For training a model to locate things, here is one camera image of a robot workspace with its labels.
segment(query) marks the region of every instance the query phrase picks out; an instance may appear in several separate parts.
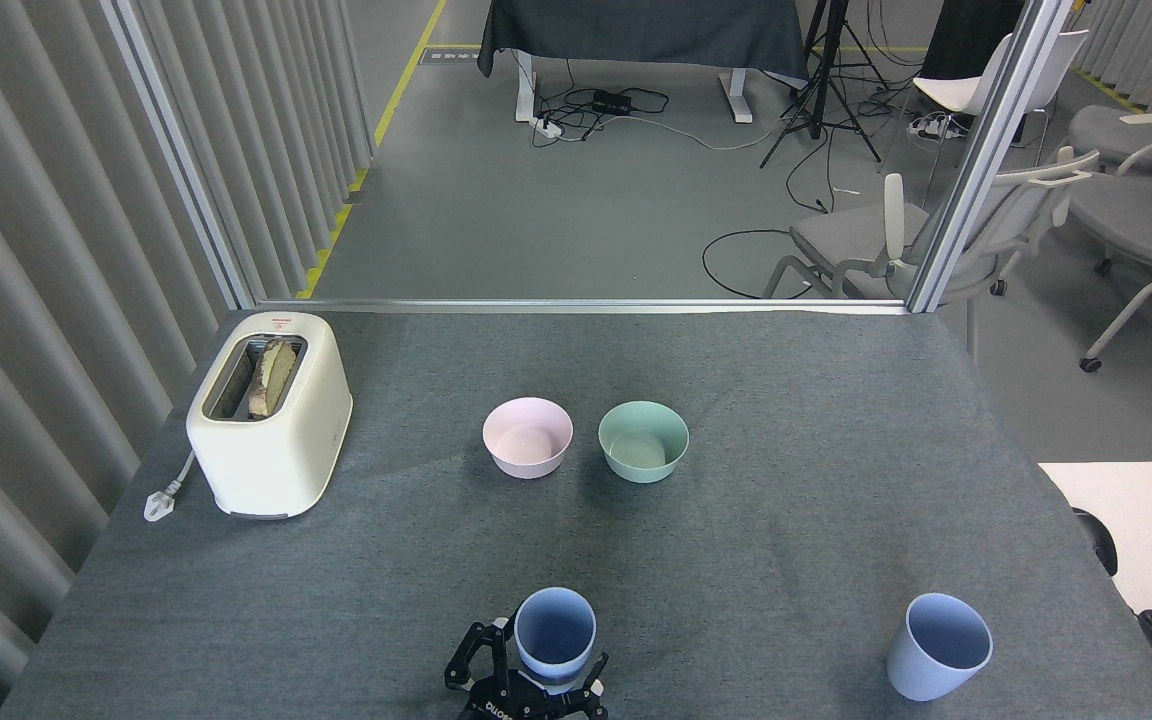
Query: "pink bowl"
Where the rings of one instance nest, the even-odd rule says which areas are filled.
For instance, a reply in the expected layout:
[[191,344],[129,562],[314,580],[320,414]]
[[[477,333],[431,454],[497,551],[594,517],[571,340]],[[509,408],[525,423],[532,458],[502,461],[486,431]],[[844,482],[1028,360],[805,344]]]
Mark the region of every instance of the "pink bowl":
[[483,423],[483,445],[505,473],[530,480],[553,473],[573,441],[573,419],[544,397],[516,397]]

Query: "green bowl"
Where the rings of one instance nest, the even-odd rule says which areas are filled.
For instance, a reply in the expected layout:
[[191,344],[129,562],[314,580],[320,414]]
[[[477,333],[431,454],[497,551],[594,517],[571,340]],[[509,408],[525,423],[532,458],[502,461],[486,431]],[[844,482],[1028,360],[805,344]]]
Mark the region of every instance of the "green bowl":
[[687,452],[687,423],[659,402],[635,400],[612,407],[598,424],[607,464],[630,483],[667,478]]

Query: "power plug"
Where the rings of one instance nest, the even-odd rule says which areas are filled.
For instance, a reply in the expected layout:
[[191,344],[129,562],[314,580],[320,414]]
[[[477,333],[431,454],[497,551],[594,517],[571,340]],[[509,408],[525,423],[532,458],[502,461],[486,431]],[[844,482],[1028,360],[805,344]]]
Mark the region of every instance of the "power plug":
[[528,122],[531,123],[531,127],[536,128],[537,132],[539,132],[545,137],[548,137],[550,141],[553,141],[553,138],[561,136],[563,132],[562,126],[559,126],[559,123],[550,122],[550,120],[547,119],[543,120],[539,118],[531,118],[530,120],[528,120]]

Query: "tripod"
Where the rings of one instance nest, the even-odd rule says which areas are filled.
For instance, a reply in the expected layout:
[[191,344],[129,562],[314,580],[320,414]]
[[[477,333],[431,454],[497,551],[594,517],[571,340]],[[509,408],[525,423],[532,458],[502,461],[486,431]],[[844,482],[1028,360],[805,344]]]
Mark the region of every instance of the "tripod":
[[[826,26],[824,28],[823,35],[817,35],[820,28],[820,18],[826,14],[826,5],[828,6],[828,17],[826,20]],[[861,47],[861,54],[865,58],[863,63],[839,63],[838,62],[838,45],[842,40],[842,31],[847,31],[847,35],[851,36],[851,40],[855,41],[856,46]],[[887,88],[887,81],[882,78],[879,74],[878,68],[874,67],[874,61],[870,58],[864,45],[861,45],[861,38],[856,37],[855,31],[851,30],[851,24],[847,23],[847,0],[817,0],[817,6],[814,7],[814,13],[812,14],[812,24],[808,29],[808,50],[809,55],[813,55],[813,46],[819,41],[823,45],[823,51],[817,55],[818,63],[817,69],[812,74],[812,78],[809,79],[806,90],[801,92],[795,97],[794,104],[794,118],[790,122],[786,123],[785,129],[781,131],[781,136],[776,137],[776,142],[772,143],[772,150],[767,151],[767,154],[763,157],[763,161],[758,164],[759,168],[767,167],[767,161],[772,159],[776,147],[781,146],[781,141],[785,141],[785,136],[790,135],[790,132],[799,131],[799,129],[808,128],[812,141],[818,141],[820,137],[820,128],[836,128],[836,129],[850,129],[850,131],[859,135],[862,141],[865,141],[865,146],[869,147],[870,154],[873,154],[874,161],[879,162],[882,159],[878,156],[878,150],[874,150],[874,143],[869,141],[869,136],[864,128],[861,128],[861,121],[856,119],[855,113],[851,112],[850,106],[847,106],[847,100],[842,96],[842,91],[838,90],[838,83],[831,76],[831,70],[833,68],[861,68],[867,67],[874,70],[878,82],[881,83],[884,88]],[[826,100],[826,88],[833,91],[833,94],[842,103],[842,109],[847,111],[847,120],[842,122],[828,122],[824,119],[824,100]],[[796,122],[799,115],[803,115],[803,109],[810,104],[812,104],[812,111],[803,119],[803,122]]]

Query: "gray tablecloth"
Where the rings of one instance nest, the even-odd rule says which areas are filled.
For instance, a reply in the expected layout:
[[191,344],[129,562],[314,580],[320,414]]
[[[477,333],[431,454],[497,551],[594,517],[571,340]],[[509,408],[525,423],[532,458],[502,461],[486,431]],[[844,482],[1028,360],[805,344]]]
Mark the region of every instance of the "gray tablecloth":
[[794,0],[493,0],[479,53],[485,76],[506,47],[543,58],[715,65],[808,77]]
[[[468,624],[550,584],[598,612],[621,719],[1152,717],[1132,613],[932,316],[324,316],[355,414],[319,505],[229,518],[195,477],[145,523],[188,453],[177,410],[0,717],[450,719]],[[576,427],[530,482],[480,442],[525,395]],[[691,427],[652,486],[594,435],[636,397]],[[882,657],[927,591],[996,647],[924,705]]]

